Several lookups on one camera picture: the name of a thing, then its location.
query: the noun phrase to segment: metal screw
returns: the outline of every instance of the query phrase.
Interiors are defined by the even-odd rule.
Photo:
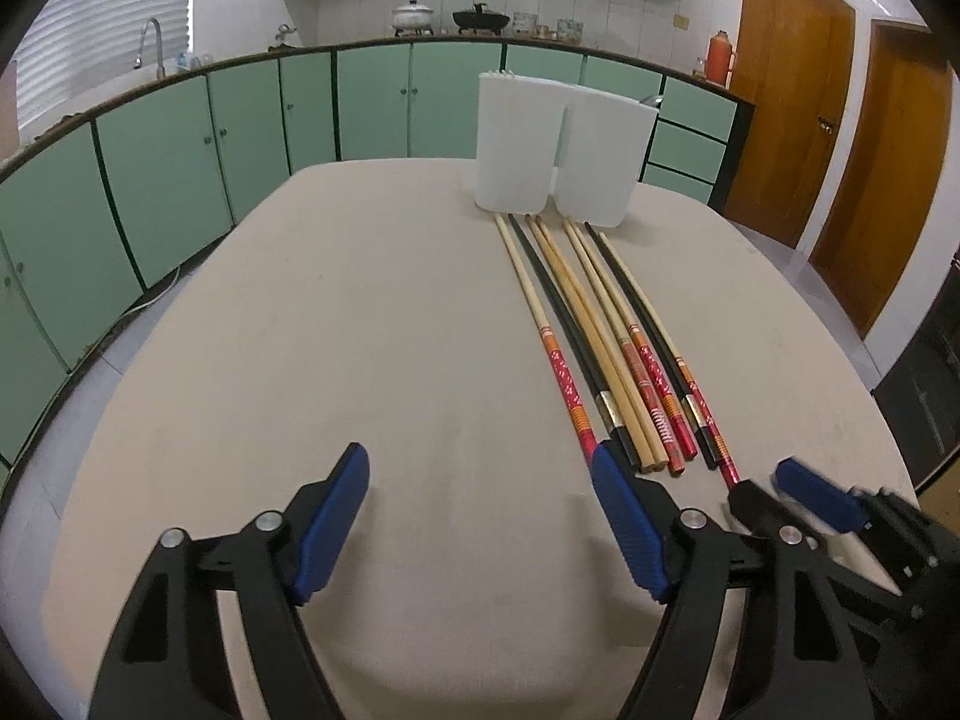
[[[263,512],[263,514],[256,519],[256,528],[258,531],[270,533],[270,531],[275,531],[277,528],[280,528],[282,523],[283,514],[280,512]]]
[[[781,539],[791,546],[803,541],[803,533],[793,527],[793,525],[784,525],[784,527],[779,529],[779,534],[781,535]]]
[[[683,522],[691,531],[699,531],[707,524],[707,514],[699,509],[684,509],[680,512],[680,522]]]
[[[186,533],[181,531],[180,528],[170,528],[170,530],[163,532],[163,535],[160,537],[160,544],[167,549],[173,549],[181,545],[184,541],[184,536],[186,536]]]

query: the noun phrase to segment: blue gripper pad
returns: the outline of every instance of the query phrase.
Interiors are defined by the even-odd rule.
[[[603,445],[598,445],[593,453],[590,477],[637,586],[649,590],[655,601],[666,603],[671,586],[664,572],[664,546],[637,495]]]
[[[299,570],[290,587],[296,603],[305,604],[330,581],[369,486],[370,459],[357,445],[299,543]]]
[[[776,466],[774,486],[802,503],[837,533],[857,533],[870,517],[856,498],[828,482],[799,460],[790,458]]]

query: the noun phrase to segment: sink faucet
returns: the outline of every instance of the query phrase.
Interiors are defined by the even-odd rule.
[[[163,69],[163,36],[160,34],[160,22],[152,17],[143,23],[143,28],[140,30],[140,47],[136,50],[136,62],[133,63],[133,69],[139,70],[143,66],[143,41],[147,38],[147,28],[151,23],[157,32],[157,80],[165,79],[167,73]]]

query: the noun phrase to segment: window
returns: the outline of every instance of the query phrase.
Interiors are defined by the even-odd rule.
[[[163,31],[164,58],[187,49],[188,0],[48,1],[13,55],[20,127],[55,105],[129,73],[140,28],[150,16]],[[143,63],[156,61],[151,29]]]

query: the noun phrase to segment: white plastic container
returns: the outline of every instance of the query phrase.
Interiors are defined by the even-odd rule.
[[[510,214],[544,210],[563,110],[573,89],[559,81],[481,74],[477,205]]]
[[[561,214],[600,227],[623,221],[656,114],[656,108],[620,95],[572,89],[554,187]]]

